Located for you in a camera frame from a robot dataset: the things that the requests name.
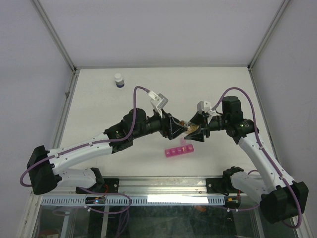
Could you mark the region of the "clear bottle yellow capsules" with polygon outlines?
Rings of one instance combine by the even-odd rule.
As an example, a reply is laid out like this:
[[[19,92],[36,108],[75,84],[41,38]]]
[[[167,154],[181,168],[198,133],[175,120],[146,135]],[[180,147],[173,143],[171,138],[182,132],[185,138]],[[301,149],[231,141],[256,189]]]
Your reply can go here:
[[[181,120],[179,123],[186,129],[186,131],[184,132],[185,134],[191,134],[200,128],[199,125],[190,121]]]

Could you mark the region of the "pink weekly pill organizer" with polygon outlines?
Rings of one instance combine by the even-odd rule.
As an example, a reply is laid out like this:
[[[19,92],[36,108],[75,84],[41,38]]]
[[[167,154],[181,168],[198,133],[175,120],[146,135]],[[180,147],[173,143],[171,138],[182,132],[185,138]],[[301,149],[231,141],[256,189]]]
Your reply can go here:
[[[188,143],[185,140],[185,138],[181,138],[180,145],[169,148],[169,149],[165,149],[164,154],[166,158],[172,158],[176,156],[190,154],[190,153],[193,153],[194,151],[195,151],[194,145],[191,143]]]

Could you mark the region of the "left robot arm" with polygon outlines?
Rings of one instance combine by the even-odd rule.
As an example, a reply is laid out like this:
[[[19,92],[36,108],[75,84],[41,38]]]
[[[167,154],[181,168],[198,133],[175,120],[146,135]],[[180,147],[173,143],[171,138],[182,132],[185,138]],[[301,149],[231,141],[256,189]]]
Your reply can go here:
[[[57,187],[77,187],[100,192],[105,183],[100,170],[74,169],[75,165],[123,151],[140,137],[158,132],[164,138],[173,140],[186,129],[170,113],[153,112],[153,116],[149,117],[142,109],[131,110],[119,123],[85,142],[50,150],[43,145],[36,147],[27,163],[26,173],[35,195],[46,194]]]

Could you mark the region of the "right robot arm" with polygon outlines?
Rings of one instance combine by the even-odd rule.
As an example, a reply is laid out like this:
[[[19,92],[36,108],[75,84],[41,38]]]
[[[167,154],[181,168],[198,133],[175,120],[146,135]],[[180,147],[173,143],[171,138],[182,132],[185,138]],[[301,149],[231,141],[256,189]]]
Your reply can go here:
[[[267,151],[255,120],[244,118],[238,97],[224,97],[221,104],[222,112],[218,115],[210,102],[200,101],[196,114],[189,121],[189,126],[196,129],[185,139],[204,142],[210,132],[226,131],[251,159],[262,180],[256,180],[242,168],[233,166],[223,171],[221,180],[212,188],[226,196],[234,190],[242,191],[259,205],[269,223],[297,217],[294,228],[298,228],[305,211],[308,187],[304,182],[295,182]]]

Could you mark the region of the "white capped pill bottle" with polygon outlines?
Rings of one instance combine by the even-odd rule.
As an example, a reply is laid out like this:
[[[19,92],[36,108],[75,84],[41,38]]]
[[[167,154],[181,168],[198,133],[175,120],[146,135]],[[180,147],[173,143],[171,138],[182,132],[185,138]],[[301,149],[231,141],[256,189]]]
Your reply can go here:
[[[115,80],[116,86],[117,86],[118,88],[124,87],[125,83],[124,83],[124,79],[123,79],[122,74],[116,73],[116,74],[114,75],[114,80]]]

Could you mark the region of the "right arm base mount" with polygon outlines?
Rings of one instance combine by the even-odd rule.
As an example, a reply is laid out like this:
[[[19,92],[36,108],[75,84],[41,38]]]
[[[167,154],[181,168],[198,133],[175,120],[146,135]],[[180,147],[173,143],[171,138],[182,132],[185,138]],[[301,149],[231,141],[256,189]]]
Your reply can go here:
[[[257,177],[251,176],[252,172],[257,170],[251,170],[246,173],[240,167],[231,167],[223,171],[222,176],[218,178],[207,178],[206,189],[207,194],[222,194],[227,196],[224,205],[221,209],[227,211],[251,211],[260,207],[261,193],[266,192],[263,181]],[[235,198],[229,198],[231,193],[236,193]],[[241,194],[245,193],[249,195],[256,203],[253,207],[241,208]]]

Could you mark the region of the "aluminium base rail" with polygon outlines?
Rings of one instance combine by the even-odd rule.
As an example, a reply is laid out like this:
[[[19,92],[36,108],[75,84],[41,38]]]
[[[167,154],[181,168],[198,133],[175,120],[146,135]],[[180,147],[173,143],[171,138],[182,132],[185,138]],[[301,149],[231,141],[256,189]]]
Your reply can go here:
[[[120,177],[118,193],[130,196],[207,194],[206,179],[206,177]]]

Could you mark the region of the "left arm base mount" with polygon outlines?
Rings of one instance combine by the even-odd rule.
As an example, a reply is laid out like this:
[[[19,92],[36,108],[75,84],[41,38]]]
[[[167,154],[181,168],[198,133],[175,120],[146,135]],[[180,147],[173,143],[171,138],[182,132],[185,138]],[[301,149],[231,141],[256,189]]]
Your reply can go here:
[[[98,168],[91,168],[95,175],[94,184],[85,189],[99,193],[118,193],[119,178],[104,178]]]

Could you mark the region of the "right aluminium frame post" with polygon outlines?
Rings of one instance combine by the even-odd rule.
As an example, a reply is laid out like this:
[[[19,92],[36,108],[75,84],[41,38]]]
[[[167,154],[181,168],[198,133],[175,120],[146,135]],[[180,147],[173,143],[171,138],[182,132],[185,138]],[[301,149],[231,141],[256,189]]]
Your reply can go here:
[[[257,47],[250,63],[248,64],[248,70],[252,71],[252,68],[255,66],[258,58],[260,57],[262,51],[264,50],[265,46],[267,45],[267,43],[269,42],[271,36],[273,35],[278,23],[280,22],[281,18],[283,17],[287,7],[289,6],[289,4],[291,3],[291,0],[283,0],[278,8],[278,10],[276,11],[272,21],[270,22],[269,27],[267,28],[259,46]]]

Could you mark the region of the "aluminium frame post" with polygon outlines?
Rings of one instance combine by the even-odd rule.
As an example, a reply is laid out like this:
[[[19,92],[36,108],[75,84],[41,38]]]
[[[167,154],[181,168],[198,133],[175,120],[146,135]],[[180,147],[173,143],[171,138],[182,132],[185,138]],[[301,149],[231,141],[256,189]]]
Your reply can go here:
[[[47,12],[45,11],[42,3],[40,0],[30,0],[31,4],[33,5],[35,11],[37,12],[39,18],[41,19],[43,25],[45,26],[46,30],[48,31],[51,39],[53,40],[55,46],[57,47],[58,51],[60,52],[61,56],[63,57],[64,61],[71,69],[73,73],[76,73],[77,67],[74,64],[73,60],[71,59],[69,53],[67,52],[61,38],[59,37],[52,21],[50,20]]]
[[[281,18],[283,17],[287,7],[289,6],[289,4],[291,3],[291,0],[283,0],[278,8],[278,10],[276,11],[272,21],[270,22],[269,27],[267,28],[259,46],[257,47],[250,63],[248,64],[248,70],[252,71],[252,68],[255,66],[258,58],[260,57],[262,51],[264,50],[265,46],[267,45],[267,43],[269,42],[271,36],[273,35],[278,23],[280,22]]]

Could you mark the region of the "left aluminium frame post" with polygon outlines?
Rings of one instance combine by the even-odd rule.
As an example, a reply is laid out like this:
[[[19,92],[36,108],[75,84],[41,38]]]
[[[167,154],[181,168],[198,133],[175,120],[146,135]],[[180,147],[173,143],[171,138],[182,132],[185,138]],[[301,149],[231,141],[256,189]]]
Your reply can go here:
[[[74,64],[73,60],[71,59],[69,53],[67,52],[61,38],[59,37],[52,21],[50,20],[47,12],[45,11],[42,3],[40,0],[30,0],[31,4],[33,5],[35,11],[37,12],[39,18],[41,19],[43,25],[45,26],[46,30],[48,31],[51,39],[53,40],[55,46],[57,47],[58,51],[60,52],[61,56],[63,57],[64,61],[71,69],[73,73],[76,73],[77,67]]]

